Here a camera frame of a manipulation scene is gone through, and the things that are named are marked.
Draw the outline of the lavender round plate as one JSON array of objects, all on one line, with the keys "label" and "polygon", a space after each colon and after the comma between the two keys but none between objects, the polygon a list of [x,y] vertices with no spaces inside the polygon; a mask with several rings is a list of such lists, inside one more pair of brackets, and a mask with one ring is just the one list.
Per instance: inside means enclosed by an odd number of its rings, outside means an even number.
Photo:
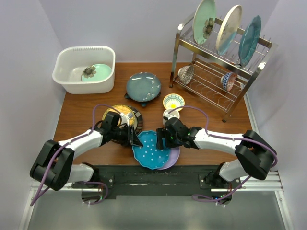
[{"label": "lavender round plate", "polygon": [[179,147],[171,148],[168,161],[162,167],[157,169],[165,170],[172,167],[178,161],[179,156],[180,156],[180,148]]}]

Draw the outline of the blue dotted scalloped plate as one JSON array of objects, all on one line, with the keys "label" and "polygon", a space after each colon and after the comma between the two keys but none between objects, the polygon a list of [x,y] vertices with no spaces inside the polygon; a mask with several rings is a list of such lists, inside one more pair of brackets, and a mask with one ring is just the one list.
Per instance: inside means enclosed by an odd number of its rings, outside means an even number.
[{"label": "blue dotted scalloped plate", "polygon": [[141,132],[138,138],[143,146],[132,146],[132,151],[139,164],[151,170],[163,167],[169,160],[170,148],[158,149],[157,134],[152,130]]}]

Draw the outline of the blue-grey blossom plate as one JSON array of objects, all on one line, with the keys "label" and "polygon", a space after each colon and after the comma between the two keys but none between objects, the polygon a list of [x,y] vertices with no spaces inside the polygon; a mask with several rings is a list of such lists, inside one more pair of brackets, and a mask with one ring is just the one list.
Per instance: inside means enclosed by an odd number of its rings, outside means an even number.
[{"label": "blue-grey blossom plate", "polygon": [[161,95],[161,81],[153,73],[135,73],[127,81],[125,98],[147,103]]}]

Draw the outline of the mint green flower plate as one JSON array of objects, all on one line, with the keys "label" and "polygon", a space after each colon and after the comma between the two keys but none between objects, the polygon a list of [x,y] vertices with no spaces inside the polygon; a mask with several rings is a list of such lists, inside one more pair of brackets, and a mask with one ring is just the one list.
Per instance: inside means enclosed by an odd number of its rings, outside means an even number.
[{"label": "mint green flower plate", "polygon": [[87,67],[81,74],[82,81],[103,81],[112,72],[112,68],[106,64],[94,64]]}]

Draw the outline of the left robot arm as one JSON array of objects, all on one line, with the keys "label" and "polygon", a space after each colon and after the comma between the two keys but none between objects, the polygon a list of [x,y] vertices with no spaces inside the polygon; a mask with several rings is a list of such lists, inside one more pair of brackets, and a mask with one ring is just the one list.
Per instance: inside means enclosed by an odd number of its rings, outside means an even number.
[{"label": "left robot arm", "polygon": [[120,118],[120,114],[108,112],[93,129],[77,137],[59,142],[48,140],[30,170],[30,177],[55,191],[66,183],[74,182],[83,182],[89,188],[96,187],[99,184],[98,169],[87,163],[74,165],[75,158],[111,140],[122,146],[143,146],[133,126],[118,126]]}]

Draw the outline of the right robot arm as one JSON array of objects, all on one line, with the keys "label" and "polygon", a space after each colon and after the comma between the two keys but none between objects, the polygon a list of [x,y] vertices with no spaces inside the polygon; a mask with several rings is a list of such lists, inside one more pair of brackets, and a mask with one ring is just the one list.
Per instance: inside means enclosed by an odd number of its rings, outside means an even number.
[{"label": "right robot arm", "polygon": [[242,176],[265,180],[278,161],[276,151],[253,130],[244,134],[218,133],[197,126],[188,128],[178,118],[168,119],[163,128],[157,129],[156,146],[160,150],[180,146],[217,150],[236,156],[236,160],[222,162],[205,176],[206,182],[219,188]]}]

